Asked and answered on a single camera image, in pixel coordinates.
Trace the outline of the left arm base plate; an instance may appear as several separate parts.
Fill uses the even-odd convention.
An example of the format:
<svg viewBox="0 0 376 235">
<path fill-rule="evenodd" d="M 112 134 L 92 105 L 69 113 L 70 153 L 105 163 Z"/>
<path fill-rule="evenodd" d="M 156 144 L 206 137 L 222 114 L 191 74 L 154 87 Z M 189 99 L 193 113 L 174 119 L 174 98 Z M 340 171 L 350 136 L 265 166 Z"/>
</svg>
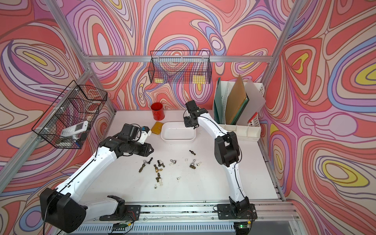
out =
<svg viewBox="0 0 376 235">
<path fill-rule="evenodd" d="M 141 212 L 141 205 L 124 205 L 111 215 L 104 215 L 100 221 L 138 221 Z"/>
</svg>

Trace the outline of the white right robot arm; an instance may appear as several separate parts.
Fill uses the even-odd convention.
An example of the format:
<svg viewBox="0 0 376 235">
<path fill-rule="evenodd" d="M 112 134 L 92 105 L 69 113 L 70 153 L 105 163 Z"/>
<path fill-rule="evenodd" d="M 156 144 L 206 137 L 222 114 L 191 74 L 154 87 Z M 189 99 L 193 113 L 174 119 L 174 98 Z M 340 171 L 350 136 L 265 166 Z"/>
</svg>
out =
<svg viewBox="0 0 376 235">
<path fill-rule="evenodd" d="M 194 129 L 202 127 L 213 138 L 215 159 L 223 166 L 229 184 L 231 213 L 239 218 L 250 211 L 251 206 L 240 179 L 242 151 L 237 135 L 222 128 L 205 108 L 198 107 L 193 100 L 186 103 L 186 111 L 188 115 L 183 116 L 185 126 Z"/>
</svg>

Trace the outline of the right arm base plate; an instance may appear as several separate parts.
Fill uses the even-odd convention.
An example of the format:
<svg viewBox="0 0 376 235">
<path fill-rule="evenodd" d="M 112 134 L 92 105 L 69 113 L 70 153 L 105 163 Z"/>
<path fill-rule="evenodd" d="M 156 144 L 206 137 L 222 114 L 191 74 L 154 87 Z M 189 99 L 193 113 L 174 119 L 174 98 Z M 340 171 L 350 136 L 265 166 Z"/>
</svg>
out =
<svg viewBox="0 0 376 235">
<path fill-rule="evenodd" d="M 254 204 L 247 205 L 240 211 L 232 208 L 231 204 L 217 204 L 215 207 L 219 220 L 256 220 L 258 218 Z"/>
</svg>

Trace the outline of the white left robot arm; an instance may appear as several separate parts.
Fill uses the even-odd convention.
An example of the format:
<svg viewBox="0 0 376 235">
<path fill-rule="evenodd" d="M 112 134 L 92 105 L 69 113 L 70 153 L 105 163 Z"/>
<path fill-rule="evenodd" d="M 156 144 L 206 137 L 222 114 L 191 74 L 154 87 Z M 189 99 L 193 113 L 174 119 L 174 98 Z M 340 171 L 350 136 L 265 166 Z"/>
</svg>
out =
<svg viewBox="0 0 376 235">
<path fill-rule="evenodd" d="M 93 155 L 68 179 L 56 188 L 46 188 L 40 195 L 43 222 L 72 233 L 88 220 L 101 216 L 131 222 L 136 217 L 126 208 L 125 201 L 114 195 L 93 203 L 83 203 L 83 195 L 100 174 L 120 157 L 147 157 L 154 149 L 146 139 L 151 135 L 147 126 L 125 124 L 114 136 L 99 143 Z"/>
</svg>

